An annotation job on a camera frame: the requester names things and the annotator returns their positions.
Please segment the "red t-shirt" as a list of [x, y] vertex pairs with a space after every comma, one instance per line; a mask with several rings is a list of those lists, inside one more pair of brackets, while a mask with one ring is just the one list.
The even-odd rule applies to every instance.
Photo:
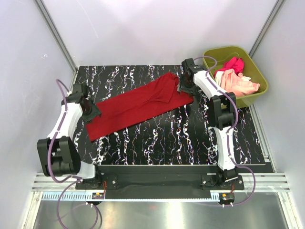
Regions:
[[97, 103], [101, 116], [86, 125], [89, 140], [117, 132], [193, 102], [178, 92], [179, 78], [168, 72], [153, 82]]

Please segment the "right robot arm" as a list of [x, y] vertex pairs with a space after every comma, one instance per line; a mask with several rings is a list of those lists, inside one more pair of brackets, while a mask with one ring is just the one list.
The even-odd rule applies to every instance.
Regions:
[[198, 87], [208, 99], [208, 122], [214, 129], [218, 147], [218, 169], [210, 186], [233, 189], [238, 181], [233, 145], [233, 132], [238, 122], [235, 94], [221, 88], [209, 71], [195, 64], [192, 58], [182, 61], [182, 68], [178, 91], [195, 95]]

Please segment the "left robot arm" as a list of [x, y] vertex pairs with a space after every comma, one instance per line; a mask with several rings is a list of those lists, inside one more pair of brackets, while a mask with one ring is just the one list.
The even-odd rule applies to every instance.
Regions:
[[63, 96], [61, 112], [52, 131], [37, 142], [43, 173], [56, 183], [75, 178], [78, 184], [97, 189], [103, 183], [101, 172], [96, 165], [81, 161], [73, 136], [79, 120], [88, 124], [102, 113], [88, 98], [86, 84], [77, 83], [68, 90], [61, 80], [56, 83]]

